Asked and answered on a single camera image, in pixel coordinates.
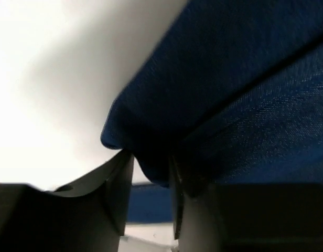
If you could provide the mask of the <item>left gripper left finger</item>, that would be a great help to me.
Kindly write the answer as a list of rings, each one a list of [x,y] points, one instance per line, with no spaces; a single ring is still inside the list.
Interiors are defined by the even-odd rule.
[[[0,184],[0,251],[117,251],[133,162],[120,152],[56,191]]]

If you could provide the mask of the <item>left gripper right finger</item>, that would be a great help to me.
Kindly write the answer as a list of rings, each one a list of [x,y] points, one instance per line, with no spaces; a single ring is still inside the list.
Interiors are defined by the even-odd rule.
[[[180,251],[323,251],[323,185],[215,184],[169,159]]]

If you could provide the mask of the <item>dark blue denim trousers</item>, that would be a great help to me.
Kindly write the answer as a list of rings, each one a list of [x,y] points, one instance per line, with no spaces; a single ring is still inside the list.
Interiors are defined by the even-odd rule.
[[[190,1],[101,141],[163,187],[169,154],[218,183],[323,184],[323,1]]]

